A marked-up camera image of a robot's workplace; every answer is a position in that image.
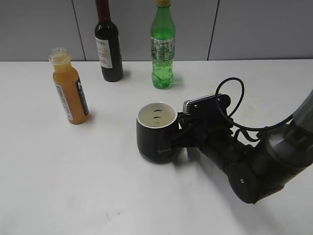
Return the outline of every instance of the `green plastic bottle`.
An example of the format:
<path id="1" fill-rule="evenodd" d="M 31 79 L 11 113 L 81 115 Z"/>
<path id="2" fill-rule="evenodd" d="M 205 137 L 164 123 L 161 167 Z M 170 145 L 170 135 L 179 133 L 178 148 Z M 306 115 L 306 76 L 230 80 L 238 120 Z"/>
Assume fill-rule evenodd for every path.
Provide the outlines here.
<path id="1" fill-rule="evenodd" d="M 152 81 L 156 88 L 168 89 L 174 81 L 175 25 L 170 12 L 171 0 L 157 0 L 151 27 Z"/>

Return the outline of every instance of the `white table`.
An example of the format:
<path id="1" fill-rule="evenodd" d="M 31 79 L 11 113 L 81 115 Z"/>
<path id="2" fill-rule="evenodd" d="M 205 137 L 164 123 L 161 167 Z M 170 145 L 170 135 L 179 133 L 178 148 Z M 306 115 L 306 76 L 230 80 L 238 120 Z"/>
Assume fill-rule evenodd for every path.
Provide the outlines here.
<path id="1" fill-rule="evenodd" d="M 182 110 L 225 78 L 246 85 L 233 116 L 248 126 L 290 115 L 313 87 L 313 60 L 175 62 L 177 84 L 157 90 L 151 62 L 124 63 L 105 82 L 97 62 L 74 62 L 92 118 L 68 123 L 48 62 L 1 62 L 1 235 L 311 235 L 313 167 L 281 192 L 248 205 L 207 158 L 156 165 L 138 153 L 145 104 Z M 235 82 L 223 90 L 234 104 Z M 184 150 L 181 158 L 186 158 Z"/>

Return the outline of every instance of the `juice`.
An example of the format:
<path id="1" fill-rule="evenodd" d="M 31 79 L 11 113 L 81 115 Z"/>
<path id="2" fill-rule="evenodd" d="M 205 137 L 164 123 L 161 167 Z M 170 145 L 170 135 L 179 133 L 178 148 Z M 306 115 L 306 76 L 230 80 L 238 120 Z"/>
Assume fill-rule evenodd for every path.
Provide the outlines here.
<path id="1" fill-rule="evenodd" d="M 78 72 L 72 67 L 70 54 L 64 48 L 50 52 L 54 67 L 53 81 L 57 88 L 67 119 L 72 124 L 88 120 L 89 111 Z"/>

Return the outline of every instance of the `bottle label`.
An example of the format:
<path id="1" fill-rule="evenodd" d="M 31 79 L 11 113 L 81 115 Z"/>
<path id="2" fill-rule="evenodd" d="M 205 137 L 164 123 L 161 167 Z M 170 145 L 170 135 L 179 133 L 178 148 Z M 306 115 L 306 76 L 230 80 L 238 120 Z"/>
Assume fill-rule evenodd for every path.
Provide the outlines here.
<path id="1" fill-rule="evenodd" d="M 86 116 L 89 113 L 89 110 L 88 110 L 88 107 L 87 107 L 87 103 L 86 103 L 86 99 L 85 99 L 85 95 L 84 95 L 84 91 L 83 91 L 83 86 L 82 86 L 79 78 L 75 82 L 75 85 L 76 85 L 76 88 L 77 88 L 77 91 L 78 91 L 80 102 L 81 102 L 83 110 L 84 110 L 84 114 Z"/>
<path id="2" fill-rule="evenodd" d="M 62 87 L 60 85 L 58 85 L 58 84 L 55 84 L 55 87 L 57 88 L 57 91 L 58 91 L 61 103 L 63 105 L 64 111 L 65 111 L 65 113 L 67 115 L 68 120 L 73 120 L 73 115 L 72 115 L 72 113 L 71 113 L 71 111 L 69 109 L 69 106 L 68 106 L 68 103 L 67 103 L 67 99 L 65 98 L 65 95 L 64 95 Z"/>
<path id="3" fill-rule="evenodd" d="M 151 37 L 152 59 L 168 61 L 175 55 L 175 37 L 167 40 L 160 40 Z"/>
<path id="4" fill-rule="evenodd" d="M 112 69 L 113 66 L 109 41 L 96 38 L 96 42 L 101 66 L 107 69 Z"/>

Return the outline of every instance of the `wine bottle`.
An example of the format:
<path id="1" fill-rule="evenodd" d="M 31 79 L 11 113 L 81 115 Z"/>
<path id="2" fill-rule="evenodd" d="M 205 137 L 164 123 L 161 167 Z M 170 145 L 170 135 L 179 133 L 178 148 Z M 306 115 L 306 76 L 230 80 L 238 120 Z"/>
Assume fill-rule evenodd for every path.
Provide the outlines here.
<path id="1" fill-rule="evenodd" d="M 108 82 L 117 82 L 123 77 L 122 56 L 119 49 L 118 29 L 111 21 L 109 1 L 95 0 L 99 23 L 94 34 L 98 47 L 103 77 Z"/>

